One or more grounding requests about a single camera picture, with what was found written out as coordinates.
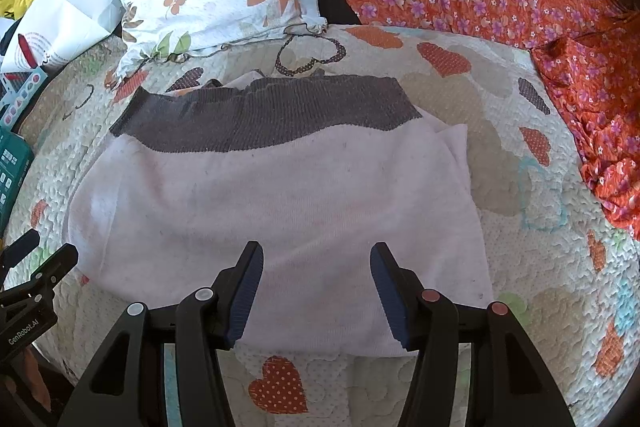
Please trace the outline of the left hand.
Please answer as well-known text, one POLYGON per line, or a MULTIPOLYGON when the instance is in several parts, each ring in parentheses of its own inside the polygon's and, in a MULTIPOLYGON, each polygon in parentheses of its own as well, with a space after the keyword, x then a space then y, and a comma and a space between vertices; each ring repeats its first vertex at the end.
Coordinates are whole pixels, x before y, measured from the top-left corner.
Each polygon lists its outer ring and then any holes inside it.
POLYGON ((51 397, 44 383, 38 360, 31 347, 25 348, 9 365, 11 372, 4 377, 6 387, 12 395, 17 394, 17 385, 24 384, 30 395, 47 411, 51 410, 51 397))

